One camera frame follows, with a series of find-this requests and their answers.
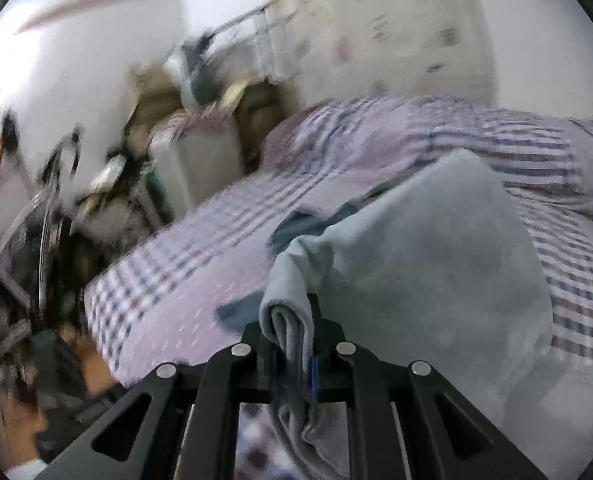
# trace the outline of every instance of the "dark blue fabric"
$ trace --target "dark blue fabric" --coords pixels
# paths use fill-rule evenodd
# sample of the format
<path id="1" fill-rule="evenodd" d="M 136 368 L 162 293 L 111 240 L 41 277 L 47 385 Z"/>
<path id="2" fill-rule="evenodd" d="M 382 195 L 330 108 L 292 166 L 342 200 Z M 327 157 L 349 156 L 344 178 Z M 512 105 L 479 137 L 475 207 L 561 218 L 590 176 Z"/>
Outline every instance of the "dark blue fabric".
<path id="1" fill-rule="evenodd" d="M 254 292 L 242 300 L 216 308 L 216 319 L 227 331 L 242 334 L 248 323 L 259 320 L 259 306 L 263 291 Z"/>
<path id="2" fill-rule="evenodd" d="M 268 244 L 276 258 L 285 251 L 290 242 L 301 235 L 320 236 L 330 226 L 339 223 L 359 210 L 352 202 L 344 203 L 334 215 L 322 220 L 311 213 L 292 211 L 270 236 Z M 217 322 L 229 332 L 242 334 L 248 323 L 259 320 L 259 306 L 263 290 L 254 292 L 242 300 L 219 306 L 214 311 Z"/>
<path id="3" fill-rule="evenodd" d="M 276 228 L 270 237 L 270 248 L 274 257 L 285 251 L 295 238 L 301 235 L 321 236 L 330 226 L 339 223 L 358 211 L 352 202 L 344 203 L 334 215 L 322 220 L 311 213 L 292 211 Z"/>

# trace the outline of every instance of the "floor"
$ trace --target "floor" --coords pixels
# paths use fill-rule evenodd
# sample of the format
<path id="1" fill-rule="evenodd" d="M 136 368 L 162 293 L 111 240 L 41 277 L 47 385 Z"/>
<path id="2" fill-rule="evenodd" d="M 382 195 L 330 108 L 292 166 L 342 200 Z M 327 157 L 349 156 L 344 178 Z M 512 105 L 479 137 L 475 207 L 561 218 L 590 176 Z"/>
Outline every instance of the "floor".
<path id="1" fill-rule="evenodd" d="M 115 382 L 108 366 L 96 352 L 90 339 L 78 344 L 78 355 L 91 394 L 112 386 Z M 1 403 L 0 462 L 4 470 L 38 458 L 34 434 L 45 429 L 45 420 L 37 408 L 8 398 Z"/>

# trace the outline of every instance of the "plaid bedsheet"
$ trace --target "plaid bedsheet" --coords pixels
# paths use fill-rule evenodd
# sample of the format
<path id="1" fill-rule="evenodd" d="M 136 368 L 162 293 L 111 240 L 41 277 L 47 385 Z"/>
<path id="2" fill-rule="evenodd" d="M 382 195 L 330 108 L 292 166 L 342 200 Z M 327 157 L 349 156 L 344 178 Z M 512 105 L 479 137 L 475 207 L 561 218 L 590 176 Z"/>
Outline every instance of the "plaid bedsheet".
<path id="1" fill-rule="evenodd" d="M 593 124 L 585 124 L 589 133 Z M 414 174 L 456 148 L 501 176 L 550 288 L 555 352 L 593 365 L 593 247 L 575 214 L 593 212 L 564 132 L 533 114 L 457 99 L 394 98 L 331 103 L 295 129 L 281 171 L 255 174 L 201 206 L 115 264 L 86 291 L 93 338 L 113 370 L 134 323 L 201 266 L 286 216 L 306 192 L 348 168 L 383 182 Z M 241 410 L 236 476 L 303 478 L 280 449 L 265 410 Z"/>

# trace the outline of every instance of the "folded towel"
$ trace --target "folded towel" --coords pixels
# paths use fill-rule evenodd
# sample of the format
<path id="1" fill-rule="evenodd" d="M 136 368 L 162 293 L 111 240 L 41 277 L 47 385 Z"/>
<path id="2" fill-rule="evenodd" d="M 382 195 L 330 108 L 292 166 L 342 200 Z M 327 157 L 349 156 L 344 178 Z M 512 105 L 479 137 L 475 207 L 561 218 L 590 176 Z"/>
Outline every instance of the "folded towel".
<path id="1" fill-rule="evenodd" d="M 308 293 L 349 340 L 387 362 L 429 361 L 493 422 L 551 339 L 548 288 L 529 234 L 498 177 L 465 150 L 278 255 L 259 319 L 285 352 L 294 385 L 307 383 L 312 355 Z M 311 405 L 288 385 L 272 415 L 308 474 L 349 476 L 340 406 Z"/>

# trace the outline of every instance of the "metal screw head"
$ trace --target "metal screw head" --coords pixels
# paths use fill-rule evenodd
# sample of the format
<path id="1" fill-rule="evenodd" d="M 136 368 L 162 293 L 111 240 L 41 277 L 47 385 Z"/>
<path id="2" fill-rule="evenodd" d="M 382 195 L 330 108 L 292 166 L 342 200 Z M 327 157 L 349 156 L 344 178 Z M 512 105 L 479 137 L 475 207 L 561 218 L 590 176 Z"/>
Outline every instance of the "metal screw head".
<path id="1" fill-rule="evenodd" d="M 343 341 L 337 344 L 337 352 L 342 355 L 352 355 L 356 352 L 356 346 L 349 341 Z"/>
<path id="2" fill-rule="evenodd" d="M 250 345 L 246 343 L 237 343 L 232 347 L 232 355 L 236 355 L 237 357 L 243 357 L 249 354 L 252 351 Z"/>
<path id="3" fill-rule="evenodd" d="M 416 361 L 412 365 L 412 371 L 416 375 L 425 377 L 426 375 L 430 375 L 430 373 L 432 373 L 432 367 L 425 361 Z"/>
<path id="4" fill-rule="evenodd" d="M 171 363 L 166 363 L 164 365 L 159 366 L 156 369 L 156 374 L 161 379 L 169 379 L 170 377 L 174 377 L 176 373 L 176 366 Z"/>

